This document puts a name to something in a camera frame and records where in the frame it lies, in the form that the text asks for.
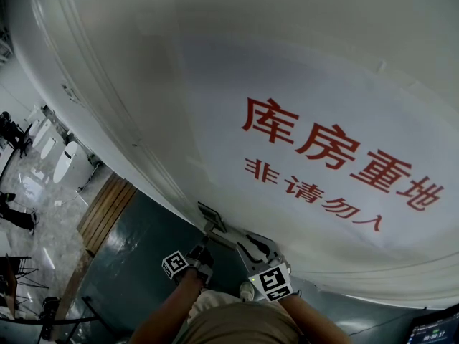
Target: beige pants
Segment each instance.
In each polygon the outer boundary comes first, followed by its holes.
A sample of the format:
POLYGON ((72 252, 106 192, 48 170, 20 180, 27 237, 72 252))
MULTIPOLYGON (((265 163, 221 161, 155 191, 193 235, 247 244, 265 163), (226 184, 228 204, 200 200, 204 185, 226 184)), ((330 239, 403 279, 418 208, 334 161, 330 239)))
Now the beige pants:
MULTIPOLYGON (((215 290, 203 290, 203 292, 198 296, 196 302, 193 303, 193 307, 191 307, 188 313, 188 323, 190 323, 199 313, 208 310, 209 308, 231 305, 232 303, 238 302, 242 302, 242 300, 235 296, 228 295, 227 293, 217 292, 215 290)), ((259 303, 261 305, 267 305, 292 320, 290 315, 287 311, 285 311, 284 307, 282 307, 279 302, 261 300, 259 303)))

